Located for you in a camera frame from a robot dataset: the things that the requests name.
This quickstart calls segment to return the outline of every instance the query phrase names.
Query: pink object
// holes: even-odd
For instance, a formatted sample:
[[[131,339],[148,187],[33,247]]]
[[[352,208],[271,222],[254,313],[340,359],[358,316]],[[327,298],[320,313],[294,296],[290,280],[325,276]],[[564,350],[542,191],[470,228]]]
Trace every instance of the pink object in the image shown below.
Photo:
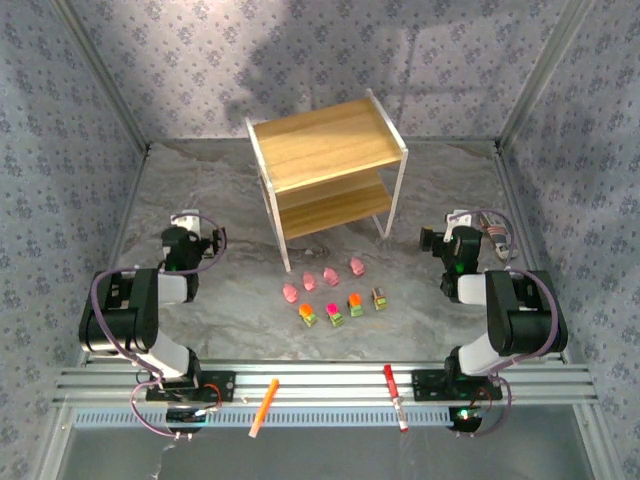
[[[351,262],[349,263],[349,265],[351,266],[351,270],[353,271],[353,273],[357,276],[364,274],[364,263],[362,263],[362,260],[360,260],[359,258],[351,257]]]
[[[302,275],[302,283],[304,283],[304,288],[308,292],[316,288],[316,278],[312,273],[304,272],[304,275]]]
[[[298,290],[290,283],[284,284],[284,287],[282,287],[282,293],[289,303],[295,303],[296,300],[298,300]]]
[[[340,313],[340,309],[335,303],[327,304],[327,315],[335,315],[336,313]]]
[[[338,283],[340,283],[340,277],[338,277],[338,274],[333,268],[327,267],[324,269],[324,279],[332,287],[335,287]]]

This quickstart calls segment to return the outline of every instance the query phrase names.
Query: aluminum rail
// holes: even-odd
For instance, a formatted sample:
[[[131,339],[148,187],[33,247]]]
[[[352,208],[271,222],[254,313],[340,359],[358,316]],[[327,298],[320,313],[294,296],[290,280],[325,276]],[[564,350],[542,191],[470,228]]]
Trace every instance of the aluminum rail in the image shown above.
[[[255,408],[272,378],[280,380],[274,407],[372,407],[389,404],[383,363],[366,362],[203,362],[203,370],[236,372],[234,407]],[[411,371],[441,369],[442,363],[396,363],[394,376],[405,406],[464,406],[468,401],[415,402]],[[91,362],[61,371],[54,405],[117,407],[126,405],[136,385],[133,366]],[[511,384],[514,405],[575,405],[597,401],[588,367],[559,359],[510,367],[503,372]],[[505,400],[494,402],[504,404]]]

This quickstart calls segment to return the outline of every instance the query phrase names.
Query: pen cap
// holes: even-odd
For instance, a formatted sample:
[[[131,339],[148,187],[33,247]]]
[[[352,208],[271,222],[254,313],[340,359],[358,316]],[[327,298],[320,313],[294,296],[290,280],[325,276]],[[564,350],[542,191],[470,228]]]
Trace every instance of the pen cap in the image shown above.
[[[384,376],[387,379],[387,385],[389,386],[389,393],[391,393],[392,397],[398,396],[398,387],[396,386],[396,382],[393,379],[393,372],[391,371],[391,365],[386,364],[383,368]]]

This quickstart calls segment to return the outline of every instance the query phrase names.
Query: wooden shelf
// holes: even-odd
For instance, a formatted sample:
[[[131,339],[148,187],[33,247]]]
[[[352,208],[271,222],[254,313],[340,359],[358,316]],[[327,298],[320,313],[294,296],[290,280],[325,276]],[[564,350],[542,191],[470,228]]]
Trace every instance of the wooden shelf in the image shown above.
[[[306,203],[302,202],[302,196],[310,189],[295,196],[289,194],[278,201],[285,239],[309,235],[391,209],[391,197],[375,172],[344,177],[324,186],[325,194],[320,194],[318,187],[314,187],[310,193],[315,194]]]
[[[254,126],[276,194],[402,160],[403,152],[370,98]]]
[[[287,240],[389,212],[389,235],[407,161],[407,147],[371,90],[367,97],[253,125],[260,187],[284,268]],[[393,200],[379,170],[399,164]]]

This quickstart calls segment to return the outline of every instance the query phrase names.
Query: red marker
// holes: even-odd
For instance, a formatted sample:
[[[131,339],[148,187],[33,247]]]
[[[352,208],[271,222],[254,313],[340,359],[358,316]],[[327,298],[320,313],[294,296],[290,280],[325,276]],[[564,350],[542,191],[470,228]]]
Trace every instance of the red marker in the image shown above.
[[[393,378],[393,371],[391,365],[384,366],[384,376],[387,379],[387,386],[389,387],[389,393],[391,394],[391,402],[393,408],[396,410],[396,416],[398,417],[398,424],[400,425],[400,431],[402,433],[409,430],[409,422],[407,421],[407,414],[402,407],[402,398],[398,394],[398,386]]]

